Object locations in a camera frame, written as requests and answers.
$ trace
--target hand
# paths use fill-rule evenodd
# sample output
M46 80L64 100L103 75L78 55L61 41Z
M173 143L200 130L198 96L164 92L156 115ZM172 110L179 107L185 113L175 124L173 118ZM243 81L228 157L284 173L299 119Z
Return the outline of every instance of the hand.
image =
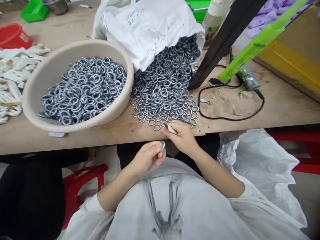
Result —
M173 120L168 125L176 130L178 134L176 135L168 131L166 128L161 128L161 132L166 135L181 152L190 157L198 151L199 145L197 144L191 128L188 125L177 120Z
M146 175L153 165L156 168L160 167L166 158L166 149L159 152L161 148L162 143L159 141L146 143L142 146L128 167L139 177Z

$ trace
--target person's left hand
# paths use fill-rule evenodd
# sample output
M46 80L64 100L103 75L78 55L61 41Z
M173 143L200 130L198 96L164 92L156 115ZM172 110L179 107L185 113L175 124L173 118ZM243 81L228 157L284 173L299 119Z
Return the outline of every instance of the person's left hand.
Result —
M159 152L161 148L162 143L159 141L146 143L129 163L128 167L139 177L146 175L153 165L156 168L160 167L166 158L166 149Z

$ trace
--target wire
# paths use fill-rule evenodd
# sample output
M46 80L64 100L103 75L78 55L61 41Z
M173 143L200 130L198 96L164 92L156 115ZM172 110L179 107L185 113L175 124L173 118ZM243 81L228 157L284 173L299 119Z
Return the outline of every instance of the wire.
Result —
M226 68L226 66L224 65L221 65L221 64L217 64L216 67L222 67L222 68ZM227 83L223 83L221 82L219 79L217 78L210 78L209 80L209 85L211 87L222 87L222 86L226 86L226 87L230 87L230 88L238 88L242 85L242 81L240 81L240 84L238 86L230 86L229 83L230 83L231 79L227 82Z
M226 66L220 65L220 64L216 65L216 67L226 68ZM238 87L240 87L241 84L242 84L242 81L241 81L238 86L230 86L230 85L229 85L230 81L231 81L231 79L230 79L227 83L223 83L223 82L221 82L221 81L220 81L219 79L217 79L217 78L211 78L211 79L209 80L209 83L211 82L211 83L214 83L215 85L213 85L213 86L210 85L210 87L206 87L206 88L202 89L202 90L199 92L198 107L199 107L199 113L200 113L200 115L201 115L202 117L207 118L207 119L211 119L211 120L223 119L223 120L228 120L228 121L233 121L233 122L239 122L239 121L243 121L243 120L247 120L247 119L249 119L249 118L252 118L252 117L254 117L255 115L257 115L257 114L261 111L261 109L262 109L263 106L264 106L265 99L264 99L264 96L262 95L262 93L259 91L259 89L256 89L256 90L254 90L254 91L257 93L257 95L258 95L258 96L260 97L260 99L262 100L262 104L261 104L260 108L259 108L254 114L252 114L251 116L245 117L245 118L241 118L241 119L232 119L232 118L226 118L226 117L208 117L208 116L205 116L205 115L201 112L201 108L200 108L200 96L201 96L202 91L204 91L204 90L206 90L206 89L210 89L210 88L221 87L221 86L227 86L227 87L231 87L231 88L238 88Z

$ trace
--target beige plastic basin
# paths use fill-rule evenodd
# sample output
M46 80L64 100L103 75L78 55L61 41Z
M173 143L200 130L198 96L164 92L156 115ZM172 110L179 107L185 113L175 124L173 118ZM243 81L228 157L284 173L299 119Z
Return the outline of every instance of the beige plastic basin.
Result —
M61 76L81 57L109 57L127 70L127 81L114 102L99 115L82 123L61 125L57 120L39 117L44 112L41 98L48 88L61 81ZM22 96L24 114L35 126L50 132L68 133L108 123L117 118L127 107L133 84L133 65L129 55L119 46L104 40L85 40L72 43L50 54L34 70L27 81Z

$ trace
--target wooden table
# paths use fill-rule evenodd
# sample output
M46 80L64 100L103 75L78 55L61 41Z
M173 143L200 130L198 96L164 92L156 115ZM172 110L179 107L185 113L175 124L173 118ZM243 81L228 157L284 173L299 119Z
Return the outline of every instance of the wooden table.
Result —
M81 8L80 4L87 4L93 9ZM91 36L93 20L99 0L88 0L69 4L69 12L62 16L49 14L45 21L26 23L19 12L0 15L0 23L16 22L22 25L23 30L35 41L44 44L52 50L69 43L88 39ZM320 104L316 103L303 93L288 85L270 71L256 63L250 63L251 70L261 83L261 92L266 98L265 107L252 119L242 122L224 120L208 120L202 117L197 119L197 126L193 128L195 136L205 133L244 130L253 128L280 127L320 123ZM210 77L216 77L222 69L215 68ZM200 89L208 86L209 78L199 89L191 93L196 96ZM256 111L261 100L253 98L239 98L239 89L220 88L221 94L230 99L236 106L236 112L242 117ZM202 98L212 101L212 105L201 104L203 113L210 116L231 115L230 105L220 98L211 99L211 90L202 94ZM132 117L133 106L128 105L126 110L114 121L90 128L88 130L70 133L65 138L49 137L46 131L33 126L21 114L11 117L8 123L0 125L0 155L23 152L36 152L90 146L103 146L119 143L139 142L164 139L160 132L153 131L147 123L139 123Z

